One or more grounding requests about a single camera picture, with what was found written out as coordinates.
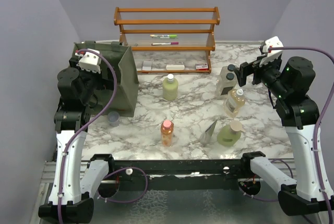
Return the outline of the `clear square bottle black caps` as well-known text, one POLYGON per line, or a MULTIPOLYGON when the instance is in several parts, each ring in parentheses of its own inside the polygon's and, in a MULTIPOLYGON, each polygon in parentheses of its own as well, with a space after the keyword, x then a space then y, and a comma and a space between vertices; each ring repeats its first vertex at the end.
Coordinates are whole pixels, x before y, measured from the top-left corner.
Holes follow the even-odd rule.
POLYGON ((223 99, 228 95, 228 92, 232 90, 237 84, 237 77, 234 72, 235 65, 229 64, 221 69, 219 77, 217 79, 215 97, 223 99))

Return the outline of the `green canvas bag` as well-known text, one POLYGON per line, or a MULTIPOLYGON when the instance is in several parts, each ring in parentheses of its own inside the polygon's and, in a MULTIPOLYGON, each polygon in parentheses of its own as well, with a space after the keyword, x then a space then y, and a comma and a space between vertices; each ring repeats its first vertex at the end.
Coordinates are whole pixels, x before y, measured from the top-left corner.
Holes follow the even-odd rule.
MULTIPOLYGON (((133 117, 137 103, 139 81, 132 49, 121 45, 118 41, 110 43, 85 41, 74 44, 72 57, 77 57, 74 53, 80 49, 99 51, 108 60, 116 73, 116 95, 103 115, 116 111, 120 116, 133 117)), ((89 104, 92 107, 90 113, 92 115, 98 114, 109 102, 112 94, 113 92, 110 90, 98 91, 99 103, 89 104)))

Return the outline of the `green lotion pump bottle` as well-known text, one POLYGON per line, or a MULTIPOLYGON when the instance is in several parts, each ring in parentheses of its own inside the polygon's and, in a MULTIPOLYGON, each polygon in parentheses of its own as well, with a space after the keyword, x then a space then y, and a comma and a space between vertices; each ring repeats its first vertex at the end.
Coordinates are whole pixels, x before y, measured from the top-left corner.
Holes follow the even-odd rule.
POLYGON ((163 83, 163 98, 167 101, 172 101, 177 98, 178 92, 178 80, 174 77, 173 74, 168 74, 163 83))

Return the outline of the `orange bottle pink cap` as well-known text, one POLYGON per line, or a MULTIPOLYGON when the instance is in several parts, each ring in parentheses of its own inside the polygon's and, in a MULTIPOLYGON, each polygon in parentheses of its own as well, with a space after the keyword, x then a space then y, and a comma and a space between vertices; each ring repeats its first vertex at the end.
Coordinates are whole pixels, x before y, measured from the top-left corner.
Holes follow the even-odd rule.
POLYGON ((172 121, 163 121, 160 128, 162 145, 167 147, 172 145, 173 130, 174 124, 172 123, 172 121))

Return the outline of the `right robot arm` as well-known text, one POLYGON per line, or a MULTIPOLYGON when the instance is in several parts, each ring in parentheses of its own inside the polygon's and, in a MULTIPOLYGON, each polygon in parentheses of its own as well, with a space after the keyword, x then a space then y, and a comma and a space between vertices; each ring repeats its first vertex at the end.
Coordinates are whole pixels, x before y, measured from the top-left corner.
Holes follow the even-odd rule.
POLYGON ((289 137, 297 178, 288 177, 260 151, 242 155, 240 172, 247 178, 254 174, 262 178, 277 193, 280 207, 288 216, 333 209, 333 190, 330 185, 321 188, 314 157, 320 153, 320 138, 313 136, 320 114, 316 102, 307 95, 315 78, 313 65, 294 56, 280 71, 280 57, 267 64, 261 63, 263 59, 261 56, 245 62, 234 72, 239 86, 244 86, 247 76, 252 75, 254 85, 264 84, 277 98, 274 109, 289 137))

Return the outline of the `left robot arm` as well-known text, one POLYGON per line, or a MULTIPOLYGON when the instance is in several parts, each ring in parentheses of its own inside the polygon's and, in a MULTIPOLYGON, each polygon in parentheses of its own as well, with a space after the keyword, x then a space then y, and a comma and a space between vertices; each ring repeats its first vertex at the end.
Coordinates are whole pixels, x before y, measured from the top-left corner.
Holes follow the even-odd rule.
POLYGON ((84 176, 81 154, 90 117, 89 101, 102 83, 98 72, 68 67, 59 72, 61 94, 54 116, 57 160, 53 188, 48 202, 39 207, 38 215, 50 223, 89 223, 93 216, 93 197, 103 179, 115 174, 112 155, 94 155, 84 176))

